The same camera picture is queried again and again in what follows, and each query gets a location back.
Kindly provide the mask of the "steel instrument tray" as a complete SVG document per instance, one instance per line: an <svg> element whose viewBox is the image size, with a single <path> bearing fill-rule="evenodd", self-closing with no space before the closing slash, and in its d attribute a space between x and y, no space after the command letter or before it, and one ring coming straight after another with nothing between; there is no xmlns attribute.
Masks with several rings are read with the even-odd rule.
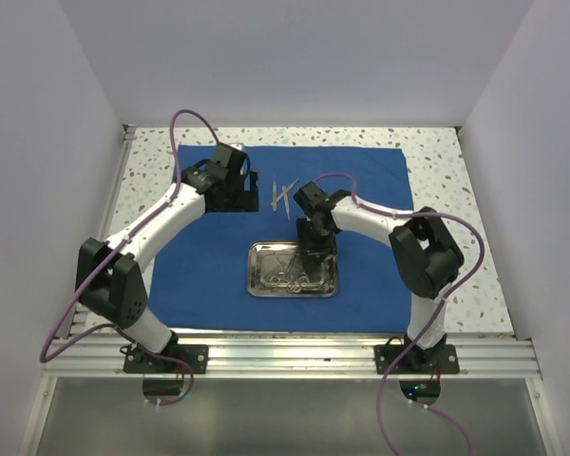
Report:
<svg viewBox="0 0 570 456"><path fill-rule="evenodd" d="M289 256L296 253L296 259L303 260L298 244L293 241L257 242L248 252L247 291L250 295L262 298L319 298L335 295L339 289L336 256L332 266L332 280L323 285L311 285L300 294L289 294L284 286L273 287L266 282L267 275L274 269L274 254Z"/></svg>

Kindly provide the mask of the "blue cloth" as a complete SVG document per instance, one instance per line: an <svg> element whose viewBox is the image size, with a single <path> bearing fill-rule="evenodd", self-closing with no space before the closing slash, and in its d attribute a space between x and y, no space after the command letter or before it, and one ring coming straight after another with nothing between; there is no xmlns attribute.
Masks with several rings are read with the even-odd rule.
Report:
<svg viewBox="0 0 570 456"><path fill-rule="evenodd" d="M247 256L258 241L293 240L301 216L274 201L283 186L318 181L327 193L395 209L413 205L407 162L391 148L251 146L258 172L255 213L210 213L179 232L157 255L149 309L172 328L313 333L399 333L409 323L410 294L391 250L356 233L339 234L339 287L330 297L255 297L247 289Z"/></svg>

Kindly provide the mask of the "steel surgical scissors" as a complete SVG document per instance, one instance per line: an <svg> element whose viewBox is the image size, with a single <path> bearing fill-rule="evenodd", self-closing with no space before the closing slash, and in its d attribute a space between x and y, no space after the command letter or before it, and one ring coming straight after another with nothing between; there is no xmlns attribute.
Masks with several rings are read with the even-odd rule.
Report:
<svg viewBox="0 0 570 456"><path fill-rule="evenodd" d="M313 285L323 285L332 280L333 261L335 257L328 256L307 256L303 260L303 270L309 283Z"/></svg>

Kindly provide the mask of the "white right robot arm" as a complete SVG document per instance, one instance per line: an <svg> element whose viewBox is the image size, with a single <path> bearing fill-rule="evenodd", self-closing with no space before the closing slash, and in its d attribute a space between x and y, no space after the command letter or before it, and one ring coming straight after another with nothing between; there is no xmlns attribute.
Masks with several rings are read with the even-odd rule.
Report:
<svg viewBox="0 0 570 456"><path fill-rule="evenodd" d="M411 292L410 322L402 350L382 346L380 355L400 372L427 373L446 346L445 314L438 309L458 277L464 256L436 212L399 211L361 199L346 190L329 195L310 182L294 201L305 217L296 221L298 252L311 269L336 255L335 236L353 232L390 247L403 283Z"/></svg>

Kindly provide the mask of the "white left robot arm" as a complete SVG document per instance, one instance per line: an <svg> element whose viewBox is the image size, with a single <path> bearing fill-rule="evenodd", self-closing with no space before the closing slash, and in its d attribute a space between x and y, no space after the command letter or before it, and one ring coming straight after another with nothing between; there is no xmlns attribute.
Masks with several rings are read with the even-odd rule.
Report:
<svg viewBox="0 0 570 456"><path fill-rule="evenodd" d="M148 308L143 272L180 231L208 213L258 210L257 171L244 148L218 143L213 156L185 169L132 224L79 250L76 301L146 349L156 372L176 367L175 336Z"/></svg>

